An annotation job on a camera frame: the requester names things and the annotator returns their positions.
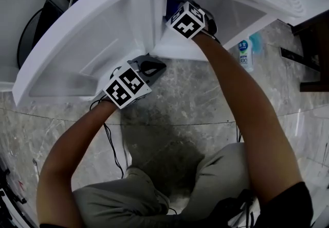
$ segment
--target marble floor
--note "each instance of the marble floor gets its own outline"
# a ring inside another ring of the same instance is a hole
[[[329,183],[329,157],[324,154],[329,141],[329,93],[299,92],[301,81],[317,80],[319,74],[281,58],[279,47],[302,53],[300,40],[287,25],[275,21],[260,34],[264,44],[261,53],[254,56],[252,76],[273,104],[315,208],[320,209],[329,201],[325,189]],[[238,57],[235,48],[230,53]],[[126,168],[133,163],[147,172],[156,187],[170,196],[172,207],[180,211],[193,187],[198,162],[236,141],[235,122],[208,62],[163,61],[168,69],[152,87],[152,94],[117,111],[107,124],[120,164]],[[38,181],[32,160],[41,169],[52,145],[87,112],[89,105],[17,108],[10,93],[0,94],[0,157],[12,172],[10,184],[27,199],[24,210],[35,222]],[[75,172],[72,187],[120,176],[101,129]]]

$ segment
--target person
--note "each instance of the person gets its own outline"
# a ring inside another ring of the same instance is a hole
[[[167,215],[168,198],[135,167],[129,167],[122,180],[72,192],[75,169],[116,110],[102,101],[58,139],[43,165],[36,200],[41,228],[236,227],[238,221],[229,223],[235,214],[230,210],[246,190],[252,190],[261,207],[254,227],[310,227],[309,191],[270,101],[218,42],[201,32],[193,41],[209,60],[244,143],[230,144],[200,162],[190,201],[179,215]],[[238,207],[240,216],[245,206]]]

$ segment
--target bottle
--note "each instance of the bottle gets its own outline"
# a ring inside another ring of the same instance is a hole
[[[250,39],[245,39],[239,43],[240,51],[240,64],[247,71],[253,71],[253,62],[252,62],[252,42]]]

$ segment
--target fiducial marker cube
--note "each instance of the fiducial marker cube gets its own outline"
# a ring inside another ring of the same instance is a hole
[[[144,98],[152,90],[131,66],[125,63],[114,73],[103,91],[122,109]]]
[[[187,39],[205,27],[205,13],[186,2],[167,22],[167,26]]]

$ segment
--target leg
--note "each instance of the leg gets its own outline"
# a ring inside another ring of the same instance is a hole
[[[237,198],[250,189],[243,143],[230,144],[212,157],[203,159],[196,171],[193,193],[181,216],[184,221],[207,218],[217,203]]]
[[[174,227],[178,216],[166,215],[168,198],[155,189],[142,170],[130,168],[126,178],[74,191],[85,225],[97,227]]]

